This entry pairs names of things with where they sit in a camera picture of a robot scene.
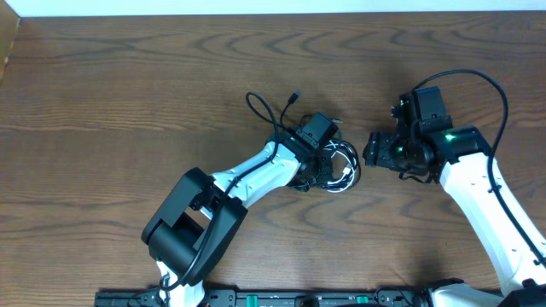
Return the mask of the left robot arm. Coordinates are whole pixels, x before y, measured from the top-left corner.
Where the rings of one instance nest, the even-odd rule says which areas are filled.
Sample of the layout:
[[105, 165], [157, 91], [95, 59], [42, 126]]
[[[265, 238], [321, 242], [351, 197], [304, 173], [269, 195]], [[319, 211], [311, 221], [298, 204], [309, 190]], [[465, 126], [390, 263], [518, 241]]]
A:
[[205, 277], [225, 254], [251, 205], [274, 189], [300, 192], [330, 182], [325, 148], [337, 125], [310, 121], [276, 131], [264, 148], [227, 171], [195, 167], [180, 178], [142, 231], [161, 273], [159, 299], [166, 306], [197, 306]]

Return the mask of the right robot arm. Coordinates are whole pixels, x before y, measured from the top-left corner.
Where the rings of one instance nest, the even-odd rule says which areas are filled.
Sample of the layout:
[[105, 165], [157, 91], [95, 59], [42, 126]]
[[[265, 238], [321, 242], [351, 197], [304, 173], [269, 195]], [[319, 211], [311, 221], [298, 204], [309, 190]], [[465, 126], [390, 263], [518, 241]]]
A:
[[545, 239], [502, 177], [491, 146], [471, 125], [456, 128], [438, 87], [412, 90], [392, 106], [394, 132], [373, 132], [365, 164], [401, 180], [432, 182], [458, 204], [497, 274], [499, 294], [450, 279], [417, 294], [414, 306], [543, 306]]

